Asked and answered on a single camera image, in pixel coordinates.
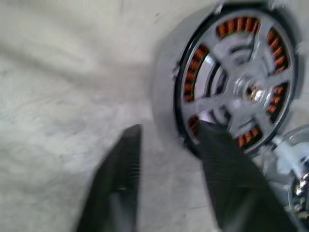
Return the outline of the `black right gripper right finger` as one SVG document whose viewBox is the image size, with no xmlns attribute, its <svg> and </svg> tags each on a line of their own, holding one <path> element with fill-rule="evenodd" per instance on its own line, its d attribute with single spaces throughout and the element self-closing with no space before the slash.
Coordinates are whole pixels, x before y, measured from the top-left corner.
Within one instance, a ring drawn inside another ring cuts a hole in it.
<svg viewBox="0 0 309 232">
<path fill-rule="evenodd" d="M 197 131 L 198 153 L 221 232 L 297 232 L 260 170 L 231 135 L 205 121 Z"/>
</svg>

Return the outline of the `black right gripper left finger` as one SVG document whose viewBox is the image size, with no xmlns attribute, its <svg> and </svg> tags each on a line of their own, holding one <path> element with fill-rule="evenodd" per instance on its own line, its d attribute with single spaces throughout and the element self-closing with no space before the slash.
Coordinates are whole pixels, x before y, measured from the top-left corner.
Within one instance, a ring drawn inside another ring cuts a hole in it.
<svg viewBox="0 0 309 232">
<path fill-rule="evenodd" d="M 126 128 L 96 169 L 76 232 L 138 232 L 142 125 Z"/>
</svg>

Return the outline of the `grey motor housing copper windings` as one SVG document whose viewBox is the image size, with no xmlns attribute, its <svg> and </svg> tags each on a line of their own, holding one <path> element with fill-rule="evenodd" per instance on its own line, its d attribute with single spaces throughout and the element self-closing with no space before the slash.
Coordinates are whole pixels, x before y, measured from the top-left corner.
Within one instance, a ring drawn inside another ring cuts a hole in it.
<svg viewBox="0 0 309 232">
<path fill-rule="evenodd" d="M 184 18 L 162 41 L 157 54 L 152 90 L 152 108 L 158 133 L 164 145 L 170 150 L 181 151 L 199 158 L 199 144 L 196 152 L 192 152 L 185 144 L 184 137 L 180 134 L 177 127 L 174 110 L 175 81 L 180 70 L 182 55 L 194 32 L 211 15 L 218 15 L 224 8 L 229 6 L 250 6 L 279 12 L 292 32 L 295 40 L 294 51 L 298 58 L 298 81 L 291 105 L 302 91 L 305 63 L 299 52 L 299 47 L 303 42 L 304 35 L 297 7 L 292 4 L 292 0 L 218 0 L 216 3 Z M 289 117 L 291 105 L 287 117 L 276 135 L 284 128 Z"/>
</svg>

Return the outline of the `round silver motor circuit lid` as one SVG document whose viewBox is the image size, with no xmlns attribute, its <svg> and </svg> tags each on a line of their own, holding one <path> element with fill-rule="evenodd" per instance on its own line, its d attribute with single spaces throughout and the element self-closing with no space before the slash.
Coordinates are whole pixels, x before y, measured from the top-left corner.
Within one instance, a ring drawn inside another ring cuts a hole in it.
<svg viewBox="0 0 309 232">
<path fill-rule="evenodd" d="M 277 134 L 253 161 L 298 232 L 309 232 L 309 124 Z"/>
</svg>

